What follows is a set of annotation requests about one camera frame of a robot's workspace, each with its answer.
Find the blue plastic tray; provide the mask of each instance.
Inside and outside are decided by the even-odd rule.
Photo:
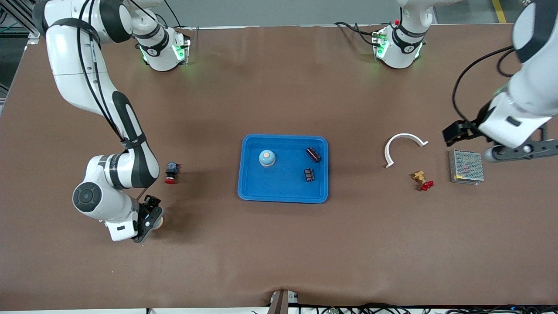
[[[314,163],[306,154],[313,147],[321,156]],[[259,154],[269,149],[276,161],[271,167],[259,163]],[[247,201],[323,203],[329,194],[328,142],[320,136],[250,134],[242,142],[238,195]],[[306,182],[304,169],[315,180]]]

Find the brown table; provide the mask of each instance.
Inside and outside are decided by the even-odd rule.
[[[259,306],[280,288],[327,305],[558,303],[558,159],[485,163],[479,186],[449,181],[451,88],[471,61],[509,45],[510,31],[434,26],[406,70],[333,27],[200,31],[190,66],[168,73],[143,65],[131,41],[105,46],[161,171],[182,164],[180,184],[148,191],[167,212],[143,245],[112,242],[73,208],[88,160],[122,147],[102,117],[61,98],[44,40],[29,46],[0,119],[0,310]],[[470,117],[505,82],[495,62],[463,80]],[[394,142],[385,169],[384,144],[400,132],[430,143]],[[241,200],[251,133],[325,137],[326,203]],[[418,170],[432,190],[416,190]]]

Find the black rectangular component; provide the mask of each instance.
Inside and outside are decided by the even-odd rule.
[[[306,153],[308,154],[308,157],[310,157],[310,159],[312,159],[313,162],[315,162],[315,163],[320,162],[321,156],[318,154],[318,152],[314,148],[312,148],[312,147],[307,148]]]
[[[306,182],[314,181],[314,172],[312,171],[312,169],[304,169],[304,176],[306,177]]]

